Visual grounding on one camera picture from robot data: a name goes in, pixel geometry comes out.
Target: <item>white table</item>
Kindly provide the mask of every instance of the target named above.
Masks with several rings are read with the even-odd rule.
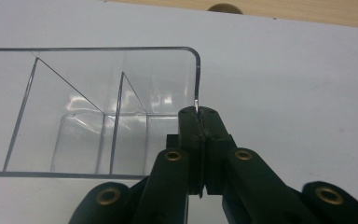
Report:
[[[0,1],[0,48],[138,46],[194,48],[200,104],[220,113],[238,146],[257,151],[288,186],[322,180],[358,199],[358,28],[100,1]],[[25,88],[27,77],[11,78]],[[103,182],[0,178],[0,223],[66,223]],[[221,197],[190,197],[189,223],[227,223]]]

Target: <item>transparent plastic divider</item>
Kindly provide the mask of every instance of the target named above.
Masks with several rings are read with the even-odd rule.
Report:
[[[193,49],[0,49],[13,52],[35,63],[0,176],[140,178],[197,106]]]
[[[35,57],[29,51],[0,52],[0,171],[4,168],[34,61]]]
[[[146,111],[138,94],[122,73],[117,137],[112,150],[114,175],[143,175],[147,145]]]

